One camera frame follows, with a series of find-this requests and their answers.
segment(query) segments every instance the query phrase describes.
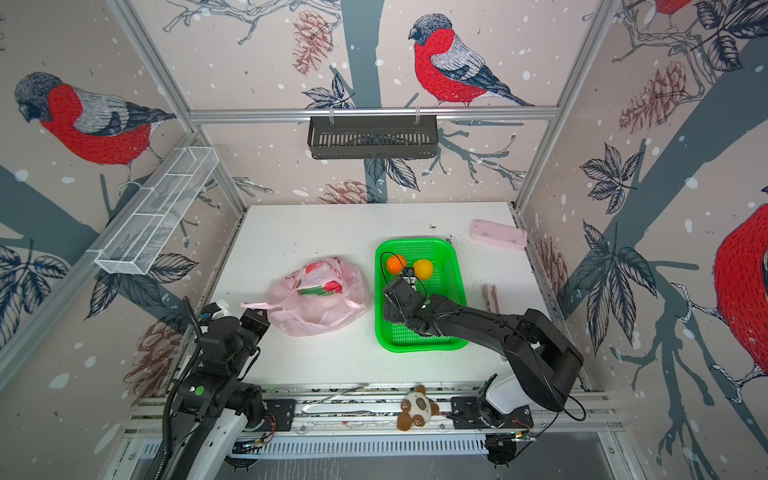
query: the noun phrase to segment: yellow fruit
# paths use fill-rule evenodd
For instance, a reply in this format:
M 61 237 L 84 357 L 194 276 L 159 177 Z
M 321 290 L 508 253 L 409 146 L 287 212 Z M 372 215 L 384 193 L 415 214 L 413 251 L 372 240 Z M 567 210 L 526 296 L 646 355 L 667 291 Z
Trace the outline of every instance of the yellow fruit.
M 435 266 L 429 260 L 421 259 L 413 264 L 413 274 L 422 282 L 432 278 L 434 272 Z
M 403 255 L 390 255 L 386 259 L 386 271 L 392 275 L 399 275 L 402 272 L 402 268 L 407 265 L 406 258 Z

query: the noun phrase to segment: green plastic basket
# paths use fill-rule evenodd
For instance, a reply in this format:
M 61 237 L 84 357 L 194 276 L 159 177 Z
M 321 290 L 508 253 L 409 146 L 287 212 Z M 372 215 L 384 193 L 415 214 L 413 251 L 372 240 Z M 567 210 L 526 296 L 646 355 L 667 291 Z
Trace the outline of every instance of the green plastic basket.
M 395 278 L 394 275 L 386 271 L 386 261 L 391 255 L 384 252 L 392 252 L 403 255 L 408 262 L 408 266 L 413 266 L 417 260 L 425 258 L 435 265 L 435 272 L 432 278 L 424 282 L 427 294 L 445 295 L 449 299 L 467 304 L 464 294 L 464 282 L 462 282 L 462 273 L 458 269 L 458 259 L 456 250 L 445 240 L 439 238 L 414 238 L 389 240 L 376 249 L 376 338 L 379 343 L 390 352 L 422 352 L 426 350 L 456 350 L 467 344 L 466 340 L 457 339 L 452 336 L 419 336 L 412 332 L 405 325 L 395 325 L 384 320 L 384 278 L 389 283 Z M 382 276 L 382 267 L 384 267 L 384 276 Z M 422 286 L 416 282 L 416 288 L 424 293 Z

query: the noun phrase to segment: stuffed animal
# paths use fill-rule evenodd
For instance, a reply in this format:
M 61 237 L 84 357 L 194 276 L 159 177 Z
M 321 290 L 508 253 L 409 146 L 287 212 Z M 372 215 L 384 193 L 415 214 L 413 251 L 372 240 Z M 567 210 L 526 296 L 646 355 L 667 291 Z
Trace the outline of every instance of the stuffed animal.
M 423 427 L 433 415 L 440 413 L 437 403 L 427 398 L 427 389 L 419 385 L 406 395 L 406 399 L 400 404 L 400 415 L 397 416 L 397 429 L 407 432 L 411 425 Z

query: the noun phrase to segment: pink pencil case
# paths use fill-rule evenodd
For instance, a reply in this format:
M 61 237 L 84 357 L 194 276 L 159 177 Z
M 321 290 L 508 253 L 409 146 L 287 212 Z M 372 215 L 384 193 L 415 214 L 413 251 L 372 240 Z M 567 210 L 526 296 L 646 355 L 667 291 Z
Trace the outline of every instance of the pink pencil case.
M 469 227 L 469 236 L 478 242 L 514 250 L 524 250 L 528 242 L 528 232 L 525 230 L 478 219 L 472 221 L 472 225 Z

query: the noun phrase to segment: white tabletop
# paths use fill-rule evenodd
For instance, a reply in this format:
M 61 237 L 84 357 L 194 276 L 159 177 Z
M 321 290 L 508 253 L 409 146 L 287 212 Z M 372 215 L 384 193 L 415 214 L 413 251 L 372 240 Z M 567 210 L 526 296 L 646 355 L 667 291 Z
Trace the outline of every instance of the white tabletop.
M 252 206 L 211 298 L 226 300 L 240 316 L 241 302 L 266 301 L 273 279 L 333 256 L 357 265 L 372 289 L 378 245 L 434 237 L 456 249 L 468 306 L 484 309 L 482 286 L 491 283 L 508 310 L 502 313 L 546 312 L 525 251 L 475 242 L 469 237 L 475 218 L 515 225 L 501 202 Z M 259 346 L 245 381 L 262 386 L 480 382 L 510 370 L 499 354 L 473 343 L 450 352 L 391 353 L 376 340 L 373 309 L 319 336 L 296 338 L 270 328 Z

